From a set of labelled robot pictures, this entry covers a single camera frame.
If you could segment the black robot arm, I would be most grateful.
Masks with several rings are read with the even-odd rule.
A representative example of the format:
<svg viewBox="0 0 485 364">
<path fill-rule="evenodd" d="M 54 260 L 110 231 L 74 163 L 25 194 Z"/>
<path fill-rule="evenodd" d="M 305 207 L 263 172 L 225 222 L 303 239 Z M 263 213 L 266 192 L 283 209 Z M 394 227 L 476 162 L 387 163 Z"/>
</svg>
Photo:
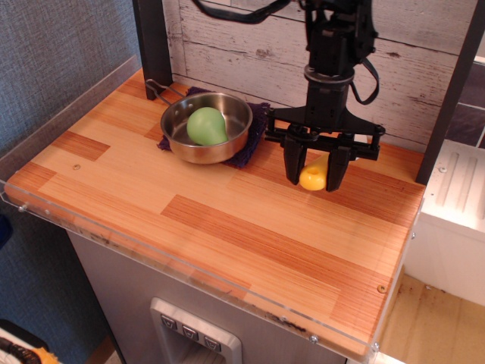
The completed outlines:
<svg viewBox="0 0 485 364">
<path fill-rule="evenodd" d="M 283 147 L 286 177 L 299 182 L 307 151 L 327 152 L 325 189 L 336 191 L 348 165 L 357 158 L 376 160 L 385 128 L 353 115 L 347 108 L 349 93 L 362 104 L 366 100 L 354 84 L 355 66 L 363 65 L 374 79 L 378 73 L 368 56 L 375 51 L 377 32 L 370 1 L 302 1 L 305 12 L 309 61 L 306 103 L 298 108 L 269 108 L 265 138 Z"/>
</svg>

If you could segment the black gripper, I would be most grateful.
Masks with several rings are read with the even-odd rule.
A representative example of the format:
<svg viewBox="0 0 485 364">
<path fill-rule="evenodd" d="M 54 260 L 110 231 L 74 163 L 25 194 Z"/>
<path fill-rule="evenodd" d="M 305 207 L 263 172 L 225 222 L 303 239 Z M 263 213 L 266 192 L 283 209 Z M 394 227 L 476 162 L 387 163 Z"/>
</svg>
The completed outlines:
<svg viewBox="0 0 485 364">
<path fill-rule="evenodd" d="M 327 192 L 340 188 L 347 168 L 356 158 L 378 159 L 385 129 L 353 115 L 347 108 L 353 74 L 306 74 L 306 105 L 270 108 L 265 139 L 283 147 L 286 178 L 294 185 L 305 166 L 309 149 L 328 151 Z"/>
</svg>

